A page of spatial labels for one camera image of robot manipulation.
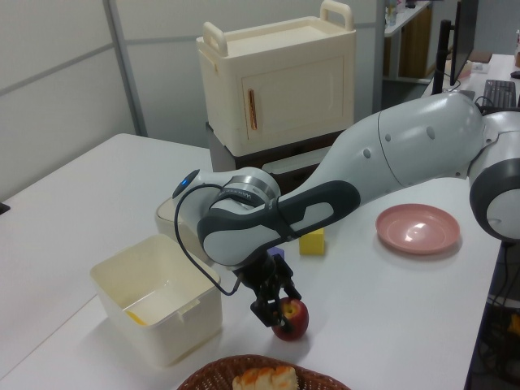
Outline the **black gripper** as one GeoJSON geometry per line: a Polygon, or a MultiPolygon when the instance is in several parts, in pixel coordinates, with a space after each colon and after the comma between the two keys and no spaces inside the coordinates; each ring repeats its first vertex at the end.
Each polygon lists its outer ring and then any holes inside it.
{"type": "Polygon", "coordinates": [[[279,254],[262,254],[249,265],[238,270],[241,283],[256,295],[250,309],[266,327],[281,327],[284,332],[294,326],[282,311],[280,289],[287,297],[301,300],[293,281],[293,270],[279,254]]]}

